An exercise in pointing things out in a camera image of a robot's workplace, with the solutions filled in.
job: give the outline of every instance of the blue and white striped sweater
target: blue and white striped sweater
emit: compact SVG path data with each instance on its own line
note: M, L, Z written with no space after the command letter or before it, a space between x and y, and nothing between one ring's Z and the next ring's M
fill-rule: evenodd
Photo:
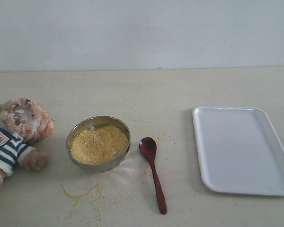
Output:
M33 149L23 143L23 138L19 134L12 133L0 121L0 169L7 176L13 174L16 163L22 164L24 157Z

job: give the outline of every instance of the teddy bear head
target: teddy bear head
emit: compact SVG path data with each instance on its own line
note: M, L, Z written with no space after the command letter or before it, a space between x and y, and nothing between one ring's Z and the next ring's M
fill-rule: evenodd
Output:
M53 121L42 106L27 98L17 98L0 104L0 121L23 141L32 144L53 132Z

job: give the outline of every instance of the metal bowl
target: metal bowl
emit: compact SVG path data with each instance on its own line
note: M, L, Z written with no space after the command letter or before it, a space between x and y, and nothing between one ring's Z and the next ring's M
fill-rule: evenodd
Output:
M114 160L110 162L95 164L95 165L85 164L73 158L73 156L71 155L71 146L75 138L82 131L88 130L88 129L101 128L101 127L109 126L109 125L113 125L119 128L128 138L128 145L121 155L119 155L117 158L115 158ZM84 169L91 173L103 173L103 172L112 170L113 168L120 165L120 163L125 159L125 156L128 153L130 144L131 144L131 134L126 124L123 123L121 120L114 118L114 117L110 117L110 116L91 117L91 118L81 121L71 130L66 140L67 153L69 157L71 158L71 160L73 161L73 163L75 163L81 169Z

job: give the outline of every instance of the plastic tray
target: plastic tray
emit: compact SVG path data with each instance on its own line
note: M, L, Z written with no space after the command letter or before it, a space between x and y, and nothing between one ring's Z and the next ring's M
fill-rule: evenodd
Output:
M193 110L201 177L215 192L284 196L284 148L258 108Z

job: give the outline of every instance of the wall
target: wall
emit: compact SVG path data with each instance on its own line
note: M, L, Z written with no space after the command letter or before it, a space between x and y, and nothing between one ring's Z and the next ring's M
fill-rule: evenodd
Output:
M284 1L0 0L0 71L284 65Z

